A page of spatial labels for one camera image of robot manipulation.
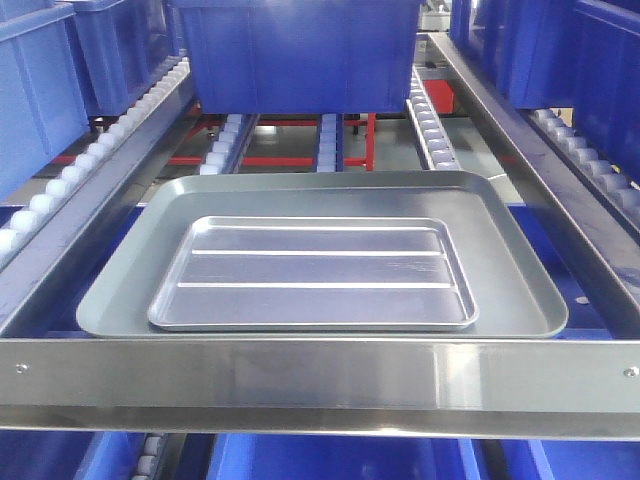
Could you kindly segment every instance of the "bin handle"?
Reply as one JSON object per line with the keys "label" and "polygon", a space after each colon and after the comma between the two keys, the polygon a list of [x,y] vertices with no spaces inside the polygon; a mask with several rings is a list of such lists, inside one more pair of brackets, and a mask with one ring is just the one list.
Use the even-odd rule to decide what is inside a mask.
{"label": "bin handle", "polygon": [[640,13],[602,0],[578,0],[575,11],[609,25],[640,35]]}

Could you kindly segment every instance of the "red metal bar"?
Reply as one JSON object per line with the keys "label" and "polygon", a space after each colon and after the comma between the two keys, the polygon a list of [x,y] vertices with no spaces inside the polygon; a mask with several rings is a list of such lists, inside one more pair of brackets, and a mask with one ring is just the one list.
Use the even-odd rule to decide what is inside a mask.
{"label": "red metal bar", "polygon": [[446,80],[425,80],[424,88],[427,90],[436,112],[453,113],[455,95]]}
{"label": "red metal bar", "polygon": [[367,172],[373,171],[376,159],[376,114],[370,113],[367,118],[367,133],[365,143],[365,168]]}
{"label": "red metal bar", "polygon": [[[190,115],[198,114],[197,111],[192,110],[189,112]],[[374,113],[370,113],[367,120],[347,120],[345,121],[345,125],[353,127],[353,126],[365,126],[367,127],[366,132],[366,143],[365,150],[366,155],[364,157],[355,157],[355,158],[345,158],[344,163],[350,167],[365,167],[367,171],[371,171],[374,168],[374,159],[375,159],[375,122],[376,115]],[[219,126],[221,122],[217,120],[211,120],[209,118],[203,117],[198,122],[198,124],[193,127],[193,129],[187,135],[185,141],[193,138],[198,132],[203,129],[210,129],[214,126]],[[265,120],[264,122],[260,122],[259,125],[265,126],[317,126],[318,122],[316,120]],[[51,162],[55,165],[69,165],[75,160],[75,155],[60,155],[53,159]],[[168,165],[200,165],[202,163],[202,157],[194,157],[194,156],[179,156],[172,157],[169,160]],[[242,162],[243,165],[246,166],[265,166],[265,167],[273,167],[273,166],[284,166],[284,167],[310,167],[313,165],[313,158],[308,157],[246,157]]]}
{"label": "red metal bar", "polygon": [[167,165],[200,165],[202,157],[171,157]]}
{"label": "red metal bar", "polygon": [[51,163],[54,165],[70,165],[75,159],[75,155],[59,155]]}

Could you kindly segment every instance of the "metal frame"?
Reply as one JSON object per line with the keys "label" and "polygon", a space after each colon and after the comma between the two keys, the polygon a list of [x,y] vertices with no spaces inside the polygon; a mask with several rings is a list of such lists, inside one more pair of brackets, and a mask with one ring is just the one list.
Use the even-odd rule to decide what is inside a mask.
{"label": "metal frame", "polygon": [[[615,333],[635,336],[637,244],[449,40],[433,40],[456,93],[483,119],[479,126],[591,300]],[[128,140],[132,150],[105,164],[0,272],[0,319],[12,327],[5,334],[38,321],[60,283],[91,258],[91,242],[113,232],[140,198],[147,182],[136,184],[137,174],[150,181],[168,154],[153,168],[131,158],[163,150],[168,137],[156,142],[188,104],[173,98]],[[143,138],[145,147],[134,149]],[[640,439],[638,365],[639,341],[2,339],[0,425]]]}

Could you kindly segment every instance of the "flow rack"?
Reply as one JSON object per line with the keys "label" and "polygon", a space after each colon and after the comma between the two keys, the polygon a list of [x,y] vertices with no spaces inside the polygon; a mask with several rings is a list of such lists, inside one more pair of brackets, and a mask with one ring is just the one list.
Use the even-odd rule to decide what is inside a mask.
{"label": "flow rack", "polygon": [[[173,83],[130,112],[131,130],[103,152],[109,161],[2,257],[2,428],[640,439],[638,226],[579,178],[446,35],[420,39],[437,54],[434,68],[414,71],[407,104],[424,167],[459,168],[420,88],[421,75],[444,76],[615,340],[27,338],[56,299],[78,291],[88,259],[109,245],[193,126],[183,116],[192,79],[179,66],[180,75],[168,74]],[[257,116],[244,121],[234,141],[251,138]],[[231,157],[246,145],[232,145],[214,173],[235,169]],[[326,177],[315,178],[321,186]],[[278,365],[265,389],[244,388],[265,359]]]}

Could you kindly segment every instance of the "stainless steel rail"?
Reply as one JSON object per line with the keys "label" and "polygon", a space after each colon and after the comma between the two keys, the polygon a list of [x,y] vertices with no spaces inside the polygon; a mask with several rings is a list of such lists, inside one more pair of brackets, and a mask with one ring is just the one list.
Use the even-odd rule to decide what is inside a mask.
{"label": "stainless steel rail", "polygon": [[560,256],[618,338],[640,336],[640,247],[558,154],[462,58],[432,34],[458,100],[496,154]]}
{"label": "stainless steel rail", "polygon": [[33,331],[93,267],[193,126],[193,99],[188,76],[0,271],[0,336]]}

